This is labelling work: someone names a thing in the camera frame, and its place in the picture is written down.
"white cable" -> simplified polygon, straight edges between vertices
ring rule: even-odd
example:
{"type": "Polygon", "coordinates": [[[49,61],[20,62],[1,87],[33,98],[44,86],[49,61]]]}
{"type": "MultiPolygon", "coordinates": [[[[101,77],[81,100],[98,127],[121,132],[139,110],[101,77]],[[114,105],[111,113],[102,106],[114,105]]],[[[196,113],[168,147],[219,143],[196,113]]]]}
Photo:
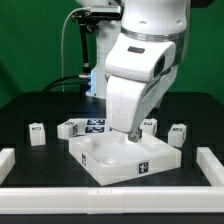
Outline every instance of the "white cable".
{"type": "Polygon", "coordinates": [[[68,23],[68,20],[72,16],[73,13],[76,13],[78,11],[83,11],[83,10],[90,10],[90,7],[84,7],[84,8],[78,8],[74,9],[72,12],[69,13],[67,18],[65,19],[63,28],[62,28],[62,34],[61,34],[61,77],[64,78],[64,38],[65,38],[65,28],[68,23]]]}

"cable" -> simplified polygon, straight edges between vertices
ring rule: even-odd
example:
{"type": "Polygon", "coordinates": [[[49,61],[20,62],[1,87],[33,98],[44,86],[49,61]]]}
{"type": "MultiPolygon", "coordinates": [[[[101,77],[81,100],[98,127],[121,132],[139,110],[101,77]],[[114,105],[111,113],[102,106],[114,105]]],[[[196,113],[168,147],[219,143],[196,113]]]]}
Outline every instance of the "cable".
{"type": "Polygon", "coordinates": [[[63,28],[62,28],[62,34],[61,34],[61,77],[64,78],[64,38],[65,38],[65,28],[68,23],[68,20],[72,16],[73,13],[83,11],[83,10],[90,10],[90,7],[84,7],[84,8],[78,8],[74,9],[72,12],[69,13],[67,18],[65,19],[63,28]]]}
{"type": "Polygon", "coordinates": [[[70,83],[57,83],[57,84],[54,84],[52,86],[50,86],[48,89],[46,89],[45,92],[50,92],[51,89],[57,87],[57,86],[68,86],[68,85],[75,85],[75,86],[79,86],[79,83],[77,82],[70,82],[70,83]]]}
{"type": "Polygon", "coordinates": [[[77,76],[77,75],[70,75],[70,76],[66,76],[66,77],[62,77],[60,79],[57,79],[57,80],[51,82],[49,85],[47,85],[43,89],[43,92],[48,92],[48,90],[51,89],[51,87],[54,86],[55,84],[57,84],[59,82],[62,82],[62,81],[65,81],[65,80],[68,80],[68,79],[79,79],[79,76],[77,76]]]}

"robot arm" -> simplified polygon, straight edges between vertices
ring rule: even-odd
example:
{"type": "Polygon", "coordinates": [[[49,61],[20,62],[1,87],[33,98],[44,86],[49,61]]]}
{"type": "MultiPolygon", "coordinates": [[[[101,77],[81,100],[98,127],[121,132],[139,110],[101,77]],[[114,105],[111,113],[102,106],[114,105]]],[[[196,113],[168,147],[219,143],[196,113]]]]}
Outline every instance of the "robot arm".
{"type": "Polygon", "coordinates": [[[190,0],[125,0],[121,33],[105,64],[113,129],[133,137],[174,82],[187,43],[189,6],[190,0]]]}

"black table surface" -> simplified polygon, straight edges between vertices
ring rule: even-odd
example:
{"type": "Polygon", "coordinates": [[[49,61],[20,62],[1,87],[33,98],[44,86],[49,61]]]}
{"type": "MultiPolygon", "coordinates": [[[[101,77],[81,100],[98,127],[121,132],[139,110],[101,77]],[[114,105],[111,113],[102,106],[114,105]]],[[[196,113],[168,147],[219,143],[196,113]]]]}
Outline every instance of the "black table surface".
{"type": "MultiPolygon", "coordinates": [[[[0,150],[14,147],[16,165],[1,188],[100,187],[68,152],[68,141],[57,139],[57,125],[70,118],[105,118],[103,103],[93,103],[78,93],[25,93],[0,110],[0,150]],[[41,122],[46,145],[31,147],[29,124],[41,122]]],[[[197,147],[209,147],[224,161],[224,106],[204,93],[167,93],[162,101],[157,137],[167,142],[172,124],[187,125],[181,168],[110,185],[210,186],[196,163],[197,147]]],[[[224,214],[124,214],[124,215],[3,215],[0,221],[19,223],[153,222],[223,223],[224,214]]]]}

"white plastic tray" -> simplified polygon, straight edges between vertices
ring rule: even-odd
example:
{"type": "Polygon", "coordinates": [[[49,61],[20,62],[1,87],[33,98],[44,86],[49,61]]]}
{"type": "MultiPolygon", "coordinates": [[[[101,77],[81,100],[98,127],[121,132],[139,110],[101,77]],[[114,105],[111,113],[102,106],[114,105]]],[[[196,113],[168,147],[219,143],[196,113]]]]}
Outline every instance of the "white plastic tray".
{"type": "Polygon", "coordinates": [[[69,139],[69,152],[101,185],[178,168],[181,152],[143,132],[139,143],[112,131],[69,139]]]}

